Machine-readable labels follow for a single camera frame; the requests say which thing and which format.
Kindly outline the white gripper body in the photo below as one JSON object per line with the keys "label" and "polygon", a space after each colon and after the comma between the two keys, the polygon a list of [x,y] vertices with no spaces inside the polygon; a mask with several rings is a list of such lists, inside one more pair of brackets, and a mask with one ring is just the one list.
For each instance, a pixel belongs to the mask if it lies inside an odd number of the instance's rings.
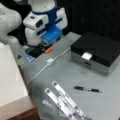
{"label": "white gripper body", "polygon": [[30,12],[23,20],[23,24],[26,26],[25,35],[29,45],[52,43],[55,39],[46,43],[42,36],[52,27],[58,27],[62,31],[67,26],[65,9],[53,9],[43,13]]}

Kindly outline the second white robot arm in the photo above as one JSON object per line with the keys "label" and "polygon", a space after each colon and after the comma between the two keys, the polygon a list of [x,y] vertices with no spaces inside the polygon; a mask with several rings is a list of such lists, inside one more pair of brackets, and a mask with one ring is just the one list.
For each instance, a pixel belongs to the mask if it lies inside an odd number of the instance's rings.
{"label": "second white robot arm", "polygon": [[45,49],[61,36],[62,30],[68,24],[65,9],[57,10],[54,2],[32,2],[31,8],[32,11],[22,19],[17,11],[0,2],[0,42],[10,46],[19,65],[23,65],[27,59],[18,39],[11,36],[10,32],[24,24],[27,43],[31,47]]}

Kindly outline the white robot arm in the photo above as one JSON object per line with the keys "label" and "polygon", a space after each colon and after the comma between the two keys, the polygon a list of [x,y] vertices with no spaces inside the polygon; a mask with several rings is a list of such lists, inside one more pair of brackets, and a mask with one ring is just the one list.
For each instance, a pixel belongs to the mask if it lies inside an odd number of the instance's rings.
{"label": "white robot arm", "polygon": [[54,0],[28,0],[31,12],[23,20],[29,45],[49,44],[67,27],[65,8],[56,8]]}

